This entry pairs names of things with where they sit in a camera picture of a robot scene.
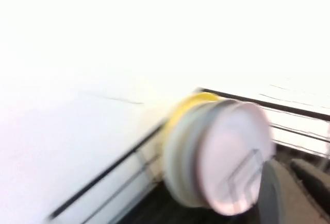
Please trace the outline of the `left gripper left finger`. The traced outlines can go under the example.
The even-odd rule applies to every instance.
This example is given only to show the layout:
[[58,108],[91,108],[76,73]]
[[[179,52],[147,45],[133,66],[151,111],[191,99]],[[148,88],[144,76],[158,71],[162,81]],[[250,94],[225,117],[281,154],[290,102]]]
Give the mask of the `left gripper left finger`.
[[313,223],[314,211],[297,180],[281,163],[262,168],[257,202],[261,223]]

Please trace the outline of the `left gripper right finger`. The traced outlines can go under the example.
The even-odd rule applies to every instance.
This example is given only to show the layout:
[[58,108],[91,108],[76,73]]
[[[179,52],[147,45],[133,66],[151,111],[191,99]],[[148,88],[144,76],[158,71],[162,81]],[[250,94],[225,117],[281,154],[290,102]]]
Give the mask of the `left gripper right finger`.
[[329,223],[329,175],[302,159],[290,171],[290,223]]

